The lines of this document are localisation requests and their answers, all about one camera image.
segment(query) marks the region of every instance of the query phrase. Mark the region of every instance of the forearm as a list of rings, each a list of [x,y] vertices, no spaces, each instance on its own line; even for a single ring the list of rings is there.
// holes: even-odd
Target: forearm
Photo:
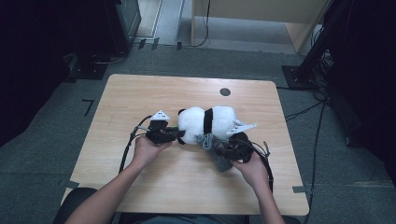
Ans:
[[[142,167],[131,164],[79,206],[66,223],[107,223]]]
[[[280,215],[279,209],[276,206],[274,196],[269,186],[263,184],[253,189],[257,199],[259,200],[260,212],[262,214],[262,223],[285,223],[283,217]]]

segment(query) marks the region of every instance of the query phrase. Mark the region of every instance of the gray carpet floor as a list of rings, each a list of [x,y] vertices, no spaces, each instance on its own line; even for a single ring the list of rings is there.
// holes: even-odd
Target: gray carpet floor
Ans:
[[[137,74],[274,81],[287,87],[281,65],[304,56],[224,49],[133,47],[111,64],[103,80],[62,83],[29,128],[0,148],[0,223],[51,223],[73,172],[108,77]],[[317,103],[312,91],[278,90],[285,115]],[[85,116],[88,102],[94,100]],[[302,180],[310,194],[313,148],[320,106],[288,121]],[[314,200],[308,223],[395,223],[396,190],[383,163],[365,148],[346,147],[331,104],[324,107],[318,137]],[[258,216],[251,223],[259,223]]]

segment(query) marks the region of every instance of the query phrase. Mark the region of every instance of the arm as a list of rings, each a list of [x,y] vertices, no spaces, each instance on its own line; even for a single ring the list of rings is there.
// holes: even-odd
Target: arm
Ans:
[[[82,203],[66,223],[107,223],[143,169],[170,145],[156,146],[146,136],[136,138],[131,164]]]
[[[253,188],[259,200],[262,223],[285,223],[276,206],[274,195],[268,184],[268,173],[257,153],[253,153],[248,163],[233,161],[247,183]]]

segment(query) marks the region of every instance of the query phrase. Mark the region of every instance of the plush toy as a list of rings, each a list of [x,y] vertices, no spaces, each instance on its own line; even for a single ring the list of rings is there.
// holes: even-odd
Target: plush toy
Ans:
[[[177,140],[180,144],[201,145],[219,171],[223,172],[233,166],[229,160],[216,153],[215,147],[219,146],[219,142],[227,142],[233,134],[254,126],[256,125],[246,125],[237,119],[232,107],[218,105],[203,110],[194,106],[179,111],[178,129],[185,133]]]

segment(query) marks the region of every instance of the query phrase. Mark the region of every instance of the human hand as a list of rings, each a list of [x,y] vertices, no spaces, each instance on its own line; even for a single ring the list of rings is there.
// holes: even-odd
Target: human hand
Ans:
[[[232,161],[233,166],[238,169],[247,183],[253,187],[253,189],[268,186],[268,172],[262,163],[257,152],[253,152],[250,161],[242,163],[239,161]]]
[[[134,158],[131,164],[136,164],[143,169],[157,158],[160,152],[171,145],[172,142],[155,145],[146,136],[139,136],[135,139]]]

